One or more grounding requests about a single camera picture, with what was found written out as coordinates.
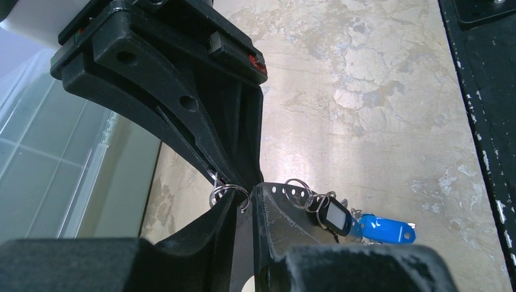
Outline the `blue key tag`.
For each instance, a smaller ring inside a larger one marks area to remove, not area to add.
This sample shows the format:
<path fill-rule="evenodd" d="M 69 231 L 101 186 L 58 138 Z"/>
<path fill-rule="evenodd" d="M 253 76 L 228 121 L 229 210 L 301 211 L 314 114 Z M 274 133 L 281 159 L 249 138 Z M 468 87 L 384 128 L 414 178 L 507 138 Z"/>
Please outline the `blue key tag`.
<path fill-rule="evenodd" d="M 370 242 L 387 243 L 391 245 L 408 245 L 416 241 L 415 224 L 374 214 L 361 214 L 352 222 L 358 228 L 358 234 Z"/>

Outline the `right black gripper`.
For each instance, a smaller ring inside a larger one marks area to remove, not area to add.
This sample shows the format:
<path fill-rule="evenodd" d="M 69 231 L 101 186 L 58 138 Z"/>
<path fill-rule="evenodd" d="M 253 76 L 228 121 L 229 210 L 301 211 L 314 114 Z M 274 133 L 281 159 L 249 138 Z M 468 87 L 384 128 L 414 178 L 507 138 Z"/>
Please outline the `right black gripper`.
<path fill-rule="evenodd" d="M 58 42 L 50 73 L 67 92 L 145 128 L 207 178 L 263 181 L 265 59 L 210 3 L 90 1 Z"/>

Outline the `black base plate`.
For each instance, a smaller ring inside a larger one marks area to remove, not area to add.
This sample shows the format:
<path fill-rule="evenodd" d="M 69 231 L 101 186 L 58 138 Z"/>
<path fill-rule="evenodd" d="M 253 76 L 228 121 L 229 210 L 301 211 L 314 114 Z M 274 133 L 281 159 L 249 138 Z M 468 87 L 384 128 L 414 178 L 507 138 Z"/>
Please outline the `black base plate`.
<path fill-rule="evenodd" d="M 515 281 L 515 2 L 440 1 L 487 196 Z"/>

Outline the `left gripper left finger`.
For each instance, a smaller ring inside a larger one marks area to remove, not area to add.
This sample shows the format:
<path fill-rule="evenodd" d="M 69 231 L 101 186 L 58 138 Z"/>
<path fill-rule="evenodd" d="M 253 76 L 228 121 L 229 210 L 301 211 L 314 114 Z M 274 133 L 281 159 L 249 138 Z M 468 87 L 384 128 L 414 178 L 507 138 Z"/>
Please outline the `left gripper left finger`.
<path fill-rule="evenodd" d="M 228 291 L 238 198 L 156 244 L 144 238 L 22 239 L 1 245 L 2 291 Z"/>

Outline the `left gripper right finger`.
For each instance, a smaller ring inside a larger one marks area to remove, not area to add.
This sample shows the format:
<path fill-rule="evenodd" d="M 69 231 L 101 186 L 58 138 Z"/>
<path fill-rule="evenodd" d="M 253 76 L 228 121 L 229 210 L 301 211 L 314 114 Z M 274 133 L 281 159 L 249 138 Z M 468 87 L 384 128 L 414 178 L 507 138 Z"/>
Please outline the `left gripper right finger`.
<path fill-rule="evenodd" d="M 288 261 L 290 291 L 456 291 L 442 258 L 421 245 L 364 245 L 351 238 L 303 246 Z"/>

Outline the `black key tag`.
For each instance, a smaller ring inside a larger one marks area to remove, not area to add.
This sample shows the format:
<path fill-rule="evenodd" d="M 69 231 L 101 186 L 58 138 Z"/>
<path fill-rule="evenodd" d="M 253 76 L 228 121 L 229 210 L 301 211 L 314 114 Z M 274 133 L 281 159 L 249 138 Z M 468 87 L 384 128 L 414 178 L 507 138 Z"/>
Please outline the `black key tag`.
<path fill-rule="evenodd" d="M 349 235 L 353 226 L 351 213 L 336 198 L 329 195 L 314 196 L 307 203 L 307 209 L 315 215 L 316 222 L 322 228 L 341 237 Z"/>

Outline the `clear plastic storage box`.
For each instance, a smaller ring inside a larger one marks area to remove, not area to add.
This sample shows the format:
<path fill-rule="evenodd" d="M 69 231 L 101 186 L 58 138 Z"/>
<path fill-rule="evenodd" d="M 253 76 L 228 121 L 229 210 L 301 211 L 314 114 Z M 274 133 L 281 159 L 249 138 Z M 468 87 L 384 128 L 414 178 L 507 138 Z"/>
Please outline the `clear plastic storage box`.
<path fill-rule="evenodd" d="M 159 140 L 66 92 L 53 54 L 1 74 L 1 241 L 136 237 Z"/>

